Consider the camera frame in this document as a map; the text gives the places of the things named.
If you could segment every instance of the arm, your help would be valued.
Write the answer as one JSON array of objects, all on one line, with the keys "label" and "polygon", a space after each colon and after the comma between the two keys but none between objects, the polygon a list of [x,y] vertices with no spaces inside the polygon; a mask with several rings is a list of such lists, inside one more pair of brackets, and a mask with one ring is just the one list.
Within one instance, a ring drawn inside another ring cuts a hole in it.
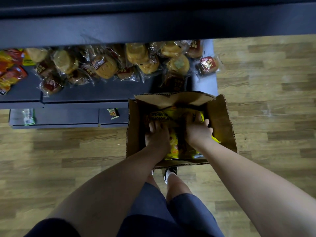
[{"label": "arm", "polygon": [[150,130],[144,149],[87,181],[48,218],[68,221],[81,237],[116,236],[148,174],[170,151],[168,128],[150,123]]},{"label": "arm", "polygon": [[211,139],[209,120],[187,117],[187,142],[214,168],[261,236],[315,236],[316,200]]}]

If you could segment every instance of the right hand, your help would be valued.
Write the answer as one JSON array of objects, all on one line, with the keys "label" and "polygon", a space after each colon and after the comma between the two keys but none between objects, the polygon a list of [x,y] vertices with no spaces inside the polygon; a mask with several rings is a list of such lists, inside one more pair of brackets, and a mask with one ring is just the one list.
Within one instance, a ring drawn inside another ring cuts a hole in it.
[{"label": "right hand", "polygon": [[214,141],[212,139],[213,128],[208,128],[209,119],[205,119],[203,123],[200,122],[201,114],[196,112],[195,121],[193,122],[192,114],[186,116],[186,135],[185,140],[195,149],[202,147],[207,141]]}]

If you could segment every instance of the white sock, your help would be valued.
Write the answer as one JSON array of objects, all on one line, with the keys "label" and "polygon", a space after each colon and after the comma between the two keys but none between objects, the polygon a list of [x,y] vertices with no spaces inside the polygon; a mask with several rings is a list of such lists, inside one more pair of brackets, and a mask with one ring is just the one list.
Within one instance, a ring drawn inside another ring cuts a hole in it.
[{"label": "white sock", "polygon": [[168,183],[168,177],[169,177],[169,175],[171,175],[171,174],[176,175],[176,173],[174,173],[174,172],[172,172],[172,171],[170,171],[170,170],[168,169],[167,172],[166,172],[166,180],[167,180],[167,183]]}]

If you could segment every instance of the cardboard box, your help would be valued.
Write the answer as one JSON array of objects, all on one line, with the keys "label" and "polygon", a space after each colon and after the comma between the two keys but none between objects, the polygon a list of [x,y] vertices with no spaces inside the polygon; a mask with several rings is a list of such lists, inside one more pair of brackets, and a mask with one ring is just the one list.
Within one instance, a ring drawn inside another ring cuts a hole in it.
[{"label": "cardboard box", "polygon": [[[135,99],[136,101],[129,100],[126,157],[137,153],[145,147],[143,115],[174,105],[193,105],[197,109],[203,110],[205,118],[210,120],[211,127],[214,129],[213,136],[223,146],[236,153],[238,152],[233,125],[228,116],[224,95],[215,97],[203,92],[179,92],[175,94],[136,95]],[[208,164],[208,161],[203,157],[186,160],[162,160],[156,165],[156,169],[203,164]]]}]

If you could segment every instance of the black sneaker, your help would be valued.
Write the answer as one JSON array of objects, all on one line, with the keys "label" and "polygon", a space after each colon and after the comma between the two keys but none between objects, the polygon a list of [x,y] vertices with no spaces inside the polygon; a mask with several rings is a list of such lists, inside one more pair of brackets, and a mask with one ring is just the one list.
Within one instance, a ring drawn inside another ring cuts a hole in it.
[{"label": "black sneaker", "polygon": [[175,173],[175,174],[177,174],[177,172],[178,172],[178,167],[170,167],[170,168],[167,168],[166,170],[165,170],[165,174],[163,175],[163,179],[165,180],[165,183],[167,184],[167,178],[166,178],[166,174],[167,174],[167,171],[171,171],[171,172],[173,172],[173,173]]}]

